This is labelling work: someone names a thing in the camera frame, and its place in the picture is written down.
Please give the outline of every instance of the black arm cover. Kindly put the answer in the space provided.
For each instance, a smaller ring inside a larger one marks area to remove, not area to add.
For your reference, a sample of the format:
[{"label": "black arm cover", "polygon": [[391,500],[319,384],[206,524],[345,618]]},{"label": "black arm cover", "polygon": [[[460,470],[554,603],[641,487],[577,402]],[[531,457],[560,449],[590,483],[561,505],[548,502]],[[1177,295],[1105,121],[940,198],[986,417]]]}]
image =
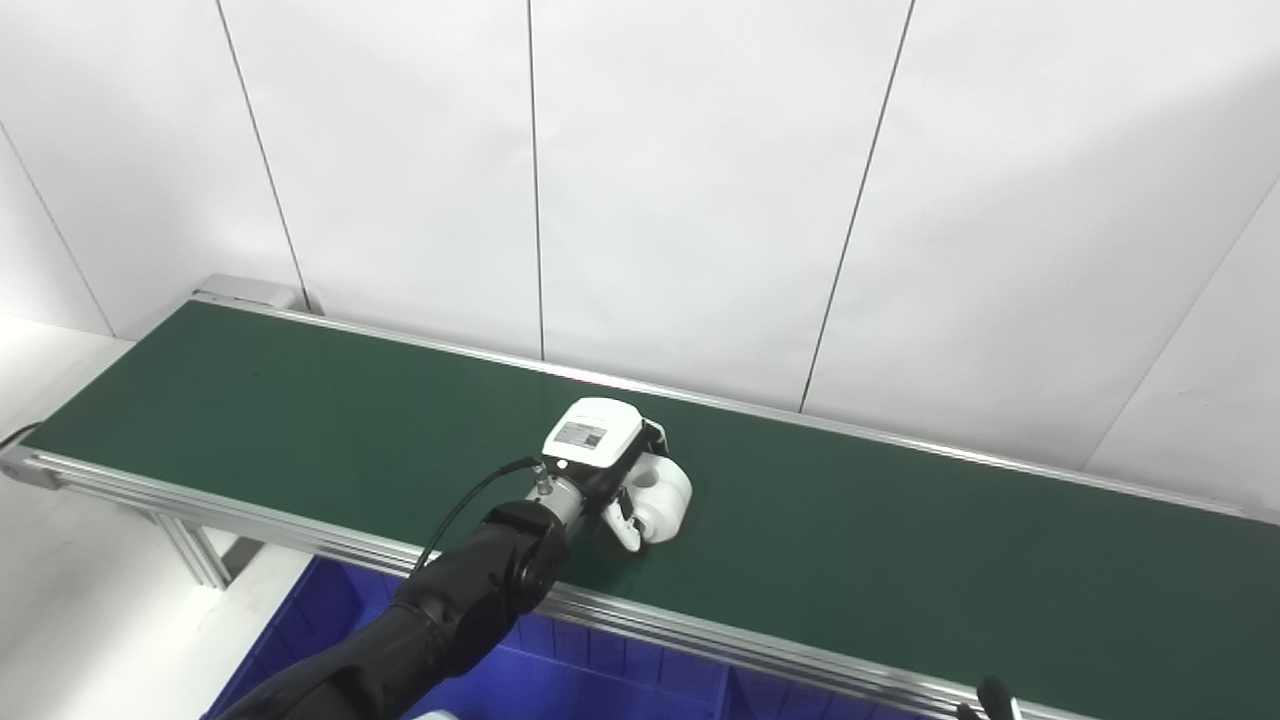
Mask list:
[{"label": "black arm cover", "polygon": [[266,679],[218,720],[390,720],[475,666],[547,597],[568,548],[549,510],[489,511],[465,541],[408,577],[346,641]]}]

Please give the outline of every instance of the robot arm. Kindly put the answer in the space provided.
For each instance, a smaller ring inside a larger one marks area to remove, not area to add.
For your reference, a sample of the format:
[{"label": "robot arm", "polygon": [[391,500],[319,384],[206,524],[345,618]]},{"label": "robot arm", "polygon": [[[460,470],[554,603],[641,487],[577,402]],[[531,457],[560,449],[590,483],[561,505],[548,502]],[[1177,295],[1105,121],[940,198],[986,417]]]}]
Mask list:
[{"label": "robot arm", "polygon": [[673,536],[691,491],[664,455],[662,428],[630,405],[575,402],[548,436],[525,500],[490,510],[471,536],[415,570],[385,612],[266,679],[218,720],[402,716],[442,680],[474,667],[547,597],[584,512],[604,512],[631,550],[641,536]]}]

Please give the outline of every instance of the panel seam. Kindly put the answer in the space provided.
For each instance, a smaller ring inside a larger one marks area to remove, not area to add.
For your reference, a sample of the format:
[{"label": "panel seam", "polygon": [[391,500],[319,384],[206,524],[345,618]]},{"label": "panel seam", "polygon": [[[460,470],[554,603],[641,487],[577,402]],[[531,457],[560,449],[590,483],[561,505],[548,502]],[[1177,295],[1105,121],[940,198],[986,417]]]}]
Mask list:
[{"label": "panel seam", "polygon": [[525,0],[525,28],[529,32],[529,136],[534,161],[534,252],[538,258],[538,359],[547,360],[547,320],[543,305],[543,211],[538,187],[538,94],[534,88],[534,4]]},{"label": "panel seam", "polygon": [[232,28],[227,23],[227,13],[223,10],[223,0],[214,0],[218,6],[218,19],[223,24],[223,36],[227,37],[227,50],[232,54],[232,65],[236,68],[236,79],[241,86],[241,95],[244,97],[244,109],[248,111],[248,123],[253,128],[253,140],[257,142],[259,155],[262,158],[262,169],[266,170],[266,183],[271,188],[271,200],[275,202],[275,214],[280,220],[280,229],[284,232],[284,242],[289,246],[289,259],[293,261],[293,272],[298,277],[298,288],[302,291],[302,304],[307,311],[315,309],[311,305],[311,293],[307,292],[306,279],[302,277],[302,265],[298,263],[298,251],[293,246],[293,234],[289,232],[289,223],[284,219],[284,205],[280,202],[280,192],[275,186],[275,173],[271,172],[271,163],[266,159],[266,145],[262,142],[262,132],[257,127],[257,115],[253,113],[253,102],[248,99],[248,85],[244,83],[244,72],[241,69],[239,55],[236,53],[236,42],[232,40]]},{"label": "panel seam", "polygon": [[1187,311],[1183,313],[1183,316],[1174,325],[1172,332],[1170,332],[1169,337],[1165,338],[1164,345],[1160,346],[1160,350],[1152,357],[1151,364],[1147,365],[1146,372],[1142,373],[1142,377],[1138,378],[1137,384],[1133,386],[1133,392],[1129,393],[1129,397],[1126,397],[1125,401],[1120,405],[1120,410],[1117,410],[1115,416],[1111,418],[1111,421],[1107,424],[1107,429],[1102,430],[1102,434],[1098,437],[1097,445],[1093,446],[1093,450],[1089,452],[1089,456],[1084,460],[1084,464],[1079,466],[1080,470],[1093,464],[1093,459],[1098,455],[1098,451],[1102,450],[1102,443],[1107,441],[1107,436],[1110,436],[1111,430],[1115,429],[1116,423],[1119,423],[1120,418],[1124,416],[1125,410],[1128,410],[1129,406],[1133,405],[1133,400],[1138,397],[1138,391],[1142,389],[1142,386],[1147,383],[1147,378],[1151,377],[1152,370],[1155,370],[1156,365],[1160,364],[1160,359],[1164,357],[1165,352],[1169,351],[1169,346],[1172,345],[1174,338],[1176,338],[1178,333],[1181,332],[1183,325],[1187,324],[1187,319],[1190,318],[1192,313],[1196,311],[1196,307],[1199,306],[1201,300],[1204,299],[1204,293],[1208,292],[1210,286],[1213,284],[1213,279],[1217,278],[1219,273],[1222,272],[1222,265],[1226,264],[1226,259],[1230,258],[1233,252],[1235,252],[1235,247],[1240,243],[1240,240],[1244,237],[1244,234],[1249,232],[1249,228],[1253,225],[1253,220],[1258,217],[1258,213],[1262,210],[1262,206],[1267,204],[1267,200],[1271,199],[1271,195],[1276,192],[1277,187],[1280,187],[1280,176],[1276,176],[1276,179],[1271,182],[1271,187],[1265,193],[1262,193],[1262,200],[1257,204],[1256,208],[1253,208],[1253,213],[1249,214],[1249,219],[1245,220],[1244,227],[1240,228],[1240,232],[1235,236],[1235,240],[1231,241],[1231,243],[1226,247],[1222,255],[1217,259],[1217,264],[1213,265],[1213,272],[1208,274],[1208,277],[1204,279],[1204,283],[1201,284],[1199,292],[1196,293],[1196,300],[1192,301],[1192,304],[1187,307]]},{"label": "panel seam", "polygon": [[849,255],[849,242],[854,234],[854,223],[858,220],[858,209],[863,204],[863,192],[867,190],[867,177],[872,170],[872,160],[876,156],[876,145],[879,142],[881,128],[884,126],[884,113],[888,109],[888,99],[893,92],[893,81],[897,78],[897,67],[902,60],[902,49],[906,46],[906,32],[911,27],[911,14],[915,12],[915,0],[906,6],[906,18],[902,20],[902,35],[897,40],[897,51],[893,54],[893,65],[888,72],[888,82],[884,83],[884,100],[881,102],[879,115],[876,118],[876,129],[872,132],[872,143],[867,150],[867,163],[863,165],[863,177],[858,183],[858,193],[854,196],[854,209],[849,215],[849,227],[845,229],[845,243],[840,249],[840,260],[836,263],[836,277],[831,281],[831,293],[827,296],[827,307],[822,313],[822,324],[818,327],[818,340],[814,343],[813,357],[809,361],[809,374],[804,380],[804,391],[800,393],[800,406],[796,413],[804,413],[804,405],[809,400],[809,387],[813,384],[813,373],[818,366],[818,352],[822,350],[822,340],[827,334],[827,320],[831,319],[831,307],[836,301],[836,288],[840,287],[840,275],[845,268],[845,258]]},{"label": "panel seam", "polygon": [[35,176],[31,174],[31,168],[27,167],[27,161],[22,159],[22,152],[18,151],[18,143],[14,142],[13,136],[9,135],[9,128],[5,127],[4,120],[0,120],[0,135],[4,135],[5,142],[9,149],[13,150],[14,159],[18,160],[18,167],[22,168],[22,174],[27,177],[27,184],[31,186],[31,191],[36,193],[36,200],[40,201],[40,208],[45,213],[45,218],[49,219],[49,224],[52,225],[54,233],[58,234],[58,241],[63,243],[63,251],[67,252],[67,258],[70,259],[72,266],[76,268],[76,274],[79,275],[82,283],[84,283],[84,291],[88,292],[90,300],[93,301],[93,307],[97,309],[97,314],[102,318],[102,324],[106,325],[106,331],[111,333],[111,337],[120,337],[115,328],[111,327],[111,320],[106,316],[106,310],[102,307],[102,302],[97,299],[97,293],[93,292],[93,286],[88,282],[88,275],[84,274],[84,269],[81,268],[79,260],[76,258],[76,252],[72,251],[72,246],[67,242],[67,236],[63,234],[61,225],[58,224],[58,219],[54,218],[52,209],[49,208],[49,202],[45,200],[45,193],[40,191],[40,186],[36,184]]}]

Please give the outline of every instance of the label sticker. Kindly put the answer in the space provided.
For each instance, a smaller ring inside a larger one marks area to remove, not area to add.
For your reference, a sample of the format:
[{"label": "label sticker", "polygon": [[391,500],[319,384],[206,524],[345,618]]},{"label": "label sticker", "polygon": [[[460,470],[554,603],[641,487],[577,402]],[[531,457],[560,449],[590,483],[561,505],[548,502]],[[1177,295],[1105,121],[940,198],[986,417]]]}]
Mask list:
[{"label": "label sticker", "polygon": [[600,445],[600,439],[607,432],[604,428],[593,428],[582,423],[564,423],[552,439],[563,442],[564,445],[576,445],[577,447],[595,450],[595,446]]}]

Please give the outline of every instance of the white floor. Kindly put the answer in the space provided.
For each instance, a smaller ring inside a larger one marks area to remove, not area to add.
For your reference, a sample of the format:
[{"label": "white floor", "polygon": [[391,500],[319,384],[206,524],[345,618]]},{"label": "white floor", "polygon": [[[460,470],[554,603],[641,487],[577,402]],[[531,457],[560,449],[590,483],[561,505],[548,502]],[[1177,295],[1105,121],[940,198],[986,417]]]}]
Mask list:
[{"label": "white floor", "polygon": [[[0,436],[128,347],[0,315]],[[0,478],[0,717],[200,717],[307,560],[269,546],[200,588],[143,515]]]}]

